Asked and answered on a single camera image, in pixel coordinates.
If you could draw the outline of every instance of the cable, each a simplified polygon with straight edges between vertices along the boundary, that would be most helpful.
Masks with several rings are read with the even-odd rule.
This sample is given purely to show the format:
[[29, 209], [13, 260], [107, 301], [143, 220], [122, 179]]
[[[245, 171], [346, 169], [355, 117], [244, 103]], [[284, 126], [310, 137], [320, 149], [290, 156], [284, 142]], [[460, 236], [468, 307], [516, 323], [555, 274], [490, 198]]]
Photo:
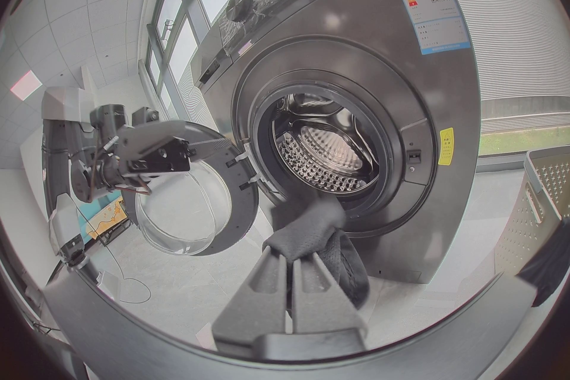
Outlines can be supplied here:
[[[82, 217], [87, 221], [89, 227], [91, 227], [91, 230], [93, 233], [95, 233], [95, 240], [98, 240], [99, 233], [97, 233], [97, 230], [93, 227], [93, 225], [91, 225], [91, 222], [89, 222], [89, 219], [85, 216], [85, 214], [83, 214], [81, 212], [81, 209], [79, 207], [77, 207], [77, 210], [79, 211], [79, 213], [82, 215]], [[123, 278], [123, 281], [125, 280], [135, 280], [137, 282], [139, 282], [142, 286], [144, 286], [147, 290], [148, 290], [148, 298], [146, 298], [144, 301], [124, 301], [124, 300], [120, 300], [120, 302], [122, 303], [126, 303], [126, 304], [143, 304], [146, 303], [147, 301], [149, 301], [152, 297], [152, 291], [150, 288], [148, 288], [148, 286], [146, 286], [145, 283], [141, 282], [138, 278], [134, 278], [134, 277], [125, 277], [125, 273], [123, 272], [123, 268], [121, 268], [121, 265], [118, 263], [117, 258], [115, 258], [115, 256], [113, 255], [113, 252], [110, 251], [110, 248], [108, 245], [106, 245], [103, 241], [101, 242], [103, 244], [103, 246], [109, 251], [110, 255], [113, 257], [113, 260], [115, 260], [115, 263], [117, 263], [118, 269], [121, 271], [121, 276]]]

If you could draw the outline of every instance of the ceiling light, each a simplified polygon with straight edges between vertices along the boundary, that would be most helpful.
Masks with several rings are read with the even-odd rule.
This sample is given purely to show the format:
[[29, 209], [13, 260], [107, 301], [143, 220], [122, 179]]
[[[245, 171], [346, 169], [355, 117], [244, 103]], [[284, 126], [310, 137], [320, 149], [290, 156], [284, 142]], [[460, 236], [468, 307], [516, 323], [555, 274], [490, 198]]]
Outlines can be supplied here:
[[22, 101], [28, 98], [32, 93], [42, 85], [32, 70], [28, 71], [20, 80], [10, 89]]

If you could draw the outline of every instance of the gray fabric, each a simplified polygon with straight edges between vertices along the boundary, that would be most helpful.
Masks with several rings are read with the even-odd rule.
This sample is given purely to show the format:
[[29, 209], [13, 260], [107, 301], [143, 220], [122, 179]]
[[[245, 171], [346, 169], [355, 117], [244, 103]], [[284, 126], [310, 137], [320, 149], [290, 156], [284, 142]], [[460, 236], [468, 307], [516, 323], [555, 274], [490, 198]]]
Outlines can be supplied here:
[[263, 243], [280, 252], [289, 266], [314, 252], [320, 256], [340, 288], [358, 309], [368, 297], [370, 284], [364, 264], [342, 228], [344, 210], [333, 197], [300, 195], [272, 213], [275, 233]]

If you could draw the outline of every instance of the perforated basket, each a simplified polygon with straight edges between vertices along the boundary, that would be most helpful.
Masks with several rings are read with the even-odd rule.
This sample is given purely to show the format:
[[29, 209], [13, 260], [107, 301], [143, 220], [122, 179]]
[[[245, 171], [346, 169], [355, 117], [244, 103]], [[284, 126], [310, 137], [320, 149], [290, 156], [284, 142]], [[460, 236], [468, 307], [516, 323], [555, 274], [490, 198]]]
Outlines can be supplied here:
[[570, 213], [570, 146], [532, 150], [517, 202], [495, 248], [495, 272], [516, 275]]

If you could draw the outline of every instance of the front-load washing machine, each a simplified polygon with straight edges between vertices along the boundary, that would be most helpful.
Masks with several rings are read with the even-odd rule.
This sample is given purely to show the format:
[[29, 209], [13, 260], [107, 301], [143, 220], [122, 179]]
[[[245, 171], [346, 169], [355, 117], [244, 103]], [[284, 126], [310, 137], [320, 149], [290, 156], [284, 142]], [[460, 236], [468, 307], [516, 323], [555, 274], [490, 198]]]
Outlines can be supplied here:
[[268, 217], [307, 187], [332, 194], [368, 274], [431, 279], [478, 155], [477, 70], [456, 0], [229, 0], [191, 70], [251, 164], [239, 189], [259, 187]]

